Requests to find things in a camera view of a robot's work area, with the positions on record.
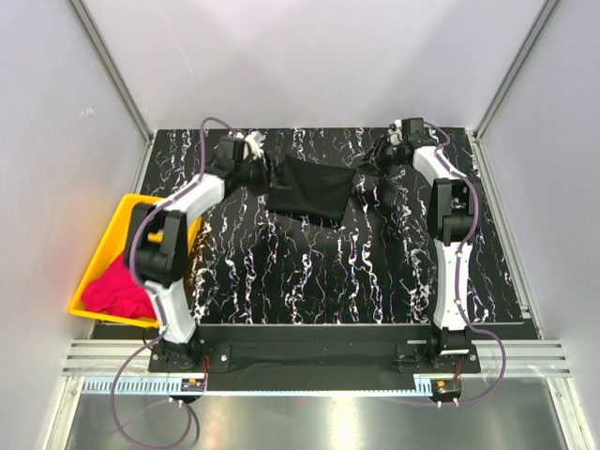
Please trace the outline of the black t shirt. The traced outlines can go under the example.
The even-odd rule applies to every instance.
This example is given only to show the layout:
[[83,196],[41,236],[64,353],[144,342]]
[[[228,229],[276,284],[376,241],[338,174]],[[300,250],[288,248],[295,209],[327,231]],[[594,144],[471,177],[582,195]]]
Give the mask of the black t shirt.
[[307,162],[286,155],[266,197],[266,209],[281,215],[340,222],[353,190],[355,168]]

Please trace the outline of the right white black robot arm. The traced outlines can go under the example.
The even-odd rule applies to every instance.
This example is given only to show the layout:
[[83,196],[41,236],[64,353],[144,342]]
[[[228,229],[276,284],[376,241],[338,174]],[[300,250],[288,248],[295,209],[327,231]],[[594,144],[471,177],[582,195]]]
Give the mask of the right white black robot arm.
[[480,183],[446,156],[450,137],[421,117],[397,119],[363,159],[368,174],[386,176],[407,165],[431,187],[427,232],[438,258],[437,300],[431,332],[413,362],[434,371],[455,371],[470,358],[466,301],[473,239],[479,227]]

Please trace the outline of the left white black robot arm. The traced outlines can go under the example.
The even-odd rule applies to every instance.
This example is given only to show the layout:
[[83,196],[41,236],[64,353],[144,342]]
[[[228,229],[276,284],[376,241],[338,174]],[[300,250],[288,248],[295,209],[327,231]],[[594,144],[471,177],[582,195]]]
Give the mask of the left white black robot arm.
[[210,164],[187,184],[159,202],[138,202],[131,211],[124,264],[157,317],[158,336],[147,345],[151,357],[170,368],[191,371],[208,363],[184,287],[188,229],[237,189],[268,186],[270,162],[262,141],[258,130],[222,137]]

